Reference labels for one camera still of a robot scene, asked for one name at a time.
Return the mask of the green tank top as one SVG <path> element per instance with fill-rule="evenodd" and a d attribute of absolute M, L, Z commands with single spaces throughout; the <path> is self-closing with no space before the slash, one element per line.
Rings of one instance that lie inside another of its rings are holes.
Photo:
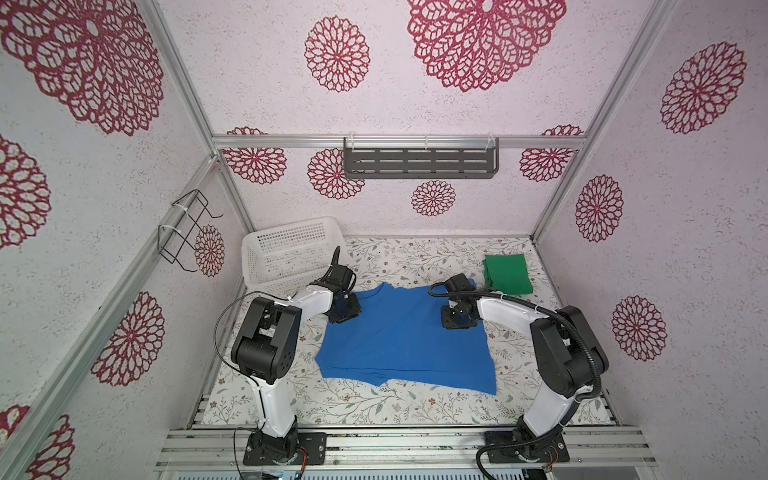
<path fill-rule="evenodd" d="M 486 255 L 483 266 L 485 285 L 491 290 L 511 296 L 534 292 L 523 254 Z"/>

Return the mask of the blue tank top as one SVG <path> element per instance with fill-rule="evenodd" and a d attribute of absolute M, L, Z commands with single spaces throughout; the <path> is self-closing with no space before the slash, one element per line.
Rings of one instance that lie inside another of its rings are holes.
<path fill-rule="evenodd" d="M 361 313 L 330 323 L 315 361 L 325 378 L 374 386 L 405 380 L 497 393 L 496 371 L 484 327 L 447 329 L 445 298 L 428 288 L 382 283 L 357 294 Z"/>

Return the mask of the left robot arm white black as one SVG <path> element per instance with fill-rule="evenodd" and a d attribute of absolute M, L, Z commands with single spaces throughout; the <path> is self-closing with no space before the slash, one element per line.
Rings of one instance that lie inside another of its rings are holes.
<path fill-rule="evenodd" d="M 332 324 L 358 317 L 361 306 L 353 292 L 356 280 L 349 267 L 333 265 L 287 299 L 258 293 L 251 302 L 230 357 L 252 384 L 262 411 L 260 430 L 266 436 L 283 440 L 295 427 L 296 416 L 283 378 L 296 356 L 301 322 L 320 314 Z"/>

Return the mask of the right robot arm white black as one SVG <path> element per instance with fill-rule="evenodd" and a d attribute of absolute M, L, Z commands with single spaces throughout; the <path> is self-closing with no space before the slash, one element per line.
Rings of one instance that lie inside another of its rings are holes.
<path fill-rule="evenodd" d="M 565 427 L 580 405 L 602 394 L 605 352 L 586 317 L 576 307 L 551 310 L 500 291 L 481 290 L 463 274 L 429 287 L 446 298 L 441 309 L 446 329 L 471 328 L 481 322 L 513 330 L 532 342 L 541 385 L 518 429 L 536 439 Z"/>

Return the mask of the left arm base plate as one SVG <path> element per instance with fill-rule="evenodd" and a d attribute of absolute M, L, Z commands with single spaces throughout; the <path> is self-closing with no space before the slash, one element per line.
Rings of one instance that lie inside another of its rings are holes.
<path fill-rule="evenodd" d="M 245 466 L 315 466 L 325 463 L 328 435 L 324 432 L 293 432 L 285 438 L 260 431 L 248 437 L 242 464 Z"/>

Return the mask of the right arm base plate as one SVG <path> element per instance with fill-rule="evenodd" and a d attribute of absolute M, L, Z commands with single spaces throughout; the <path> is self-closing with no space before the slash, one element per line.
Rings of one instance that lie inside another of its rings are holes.
<path fill-rule="evenodd" d="M 483 435 L 491 464 L 567 463 L 570 454 L 562 431 L 534 438 L 518 430 L 487 431 Z"/>

